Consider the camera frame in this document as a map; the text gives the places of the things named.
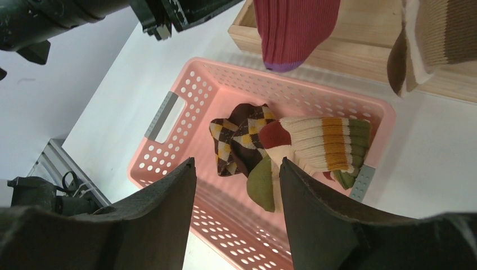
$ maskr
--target white wall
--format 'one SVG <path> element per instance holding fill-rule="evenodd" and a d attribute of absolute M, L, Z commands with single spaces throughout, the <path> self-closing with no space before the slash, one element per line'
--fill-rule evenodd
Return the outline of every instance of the white wall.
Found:
<path fill-rule="evenodd" d="M 8 72 L 0 81 L 0 178 L 26 176 L 50 138 L 68 135 L 137 23 L 128 8 L 54 37 L 45 66 L 0 51 Z"/>

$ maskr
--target white surface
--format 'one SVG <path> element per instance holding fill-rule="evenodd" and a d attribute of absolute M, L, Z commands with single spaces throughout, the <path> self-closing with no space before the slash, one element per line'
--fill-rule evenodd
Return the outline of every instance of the white surface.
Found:
<path fill-rule="evenodd" d="M 66 138 L 137 24 L 128 8 L 51 38 L 48 62 L 0 51 L 0 177 L 26 176 L 51 138 Z"/>
<path fill-rule="evenodd" d="M 187 60 L 201 56 L 264 70 L 259 57 L 241 52 L 227 34 L 239 9 L 165 42 L 136 27 L 63 145 L 111 201 L 137 191 L 126 176 L 128 163 Z M 306 67 L 286 75 L 393 105 L 395 131 L 366 204 L 409 217 L 477 211 L 477 106 L 423 93 L 403 100 L 387 85 Z M 184 269 L 226 269 L 195 236 L 187 250 Z"/>

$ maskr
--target red sock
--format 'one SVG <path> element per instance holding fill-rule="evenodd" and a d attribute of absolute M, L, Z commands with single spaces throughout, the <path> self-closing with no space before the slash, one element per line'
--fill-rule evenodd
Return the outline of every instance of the red sock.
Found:
<path fill-rule="evenodd" d="M 331 35 L 340 0 L 254 0 L 254 6 L 265 67 L 287 72 Z"/>

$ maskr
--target striped sock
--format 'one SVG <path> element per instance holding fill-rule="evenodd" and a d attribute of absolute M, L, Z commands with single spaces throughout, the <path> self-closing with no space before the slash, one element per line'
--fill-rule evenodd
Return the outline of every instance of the striped sock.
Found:
<path fill-rule="evenodd" d="M 476 0 L 403 1 L 403 28 L 388 59 L 388 79 L 400 96 L 446 65 L 477 60 Z"/>
<path fill-rule="evenodd" d="M 306 173 L 337 171 L 335 179 L 351 188 L 369 148 L 371 125 L 346 118 L 290 117 L 266 125 L 260 142 L 281 165 L 287 157 Z"/>

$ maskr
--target pink basket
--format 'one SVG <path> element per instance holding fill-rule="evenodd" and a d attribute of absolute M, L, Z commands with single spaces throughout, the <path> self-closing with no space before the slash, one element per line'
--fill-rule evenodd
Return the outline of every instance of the pink basket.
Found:
<path fill-rule="evenodd" d="M 155 141 L 178 98 L 184 99 L 184 109 L 165 142 Z M 283 214 L 255 205 L 242 174 L 217 176 L 209 123 L 227 118 L 240 103 L 266 103 L 278 118 L 314 115 L 369 121 L 372 144 L 352 189 L 344 191 L 322 174 L 314 175 L 358 201 L 389 141 L 395 113 L 382 100 L 200 58 L 182 69 L 130 162 L 129 179 L 146 187 L 193 156 L 197 168 L 193 233 L 239 269 L 292 269 Z"/>

